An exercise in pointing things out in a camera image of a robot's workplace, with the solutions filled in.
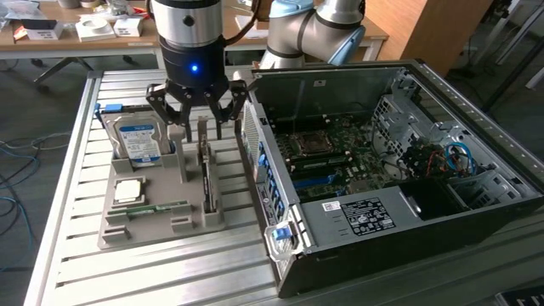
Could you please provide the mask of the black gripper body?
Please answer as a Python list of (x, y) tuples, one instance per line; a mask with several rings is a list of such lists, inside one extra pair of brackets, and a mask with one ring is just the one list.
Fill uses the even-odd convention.
[(159, 44), (169, 83), (198, 94), (209, 92), (217, 98), (223, 97), (229, 90), (223, 36), (202, 47), (171, 45), (163, 36), (159, 36)]

